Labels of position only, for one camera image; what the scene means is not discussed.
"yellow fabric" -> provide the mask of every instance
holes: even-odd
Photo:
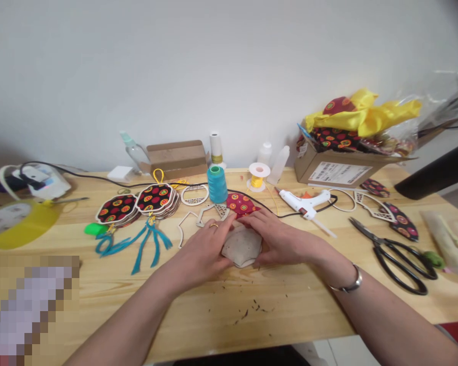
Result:
[[[356,111],[333,115],[317,112],[305,117],[305,127],[311,132],[314,127],[330,127],[347,131],[358,131],[358,136],[368,137],[395,126],[405,120],[419,116],[421,102],[414,100],[403,105],[398,101],[373,106],[377,94],[363,88],[350,98]]]

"teal thread spool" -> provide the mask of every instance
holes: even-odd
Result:
[[[214,165],[207,170],[209,182],[209,196],[213,203],[222,203],[227,199],[227,184],[225,183],[224,169]]]

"cardboard box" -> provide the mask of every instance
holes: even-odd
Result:
[[[317,185],[355,188],[390,163],[411,160],[363,152],[317,152],[305,136],[295,159],[297,181]]]
[[[149,145],[146,150],[151,164],[141,164],[151,175],[156,169],[164,171],[164,179],[207,173],[210,155],[200,140]]]

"white thread spool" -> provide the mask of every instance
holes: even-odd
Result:
[[[252,192],[262,192],[266,188],[263,178],[266,178],[268,175],[270,175],[270,168],[268,167],[268,165],[263,163],[252,163],[249,166],[249,172],[254,177],[261,178],[260,187],[253,187],[253,185],[251,184],[251,180],[253,179],[253,177],[248,179],[248,182],[246,184],[249,190]]]

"yellow tape roll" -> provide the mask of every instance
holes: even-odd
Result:
[[[60,211],[51,205],[20,200],[0,207],[0,249],[14,249],[37,239],[54,225]]]

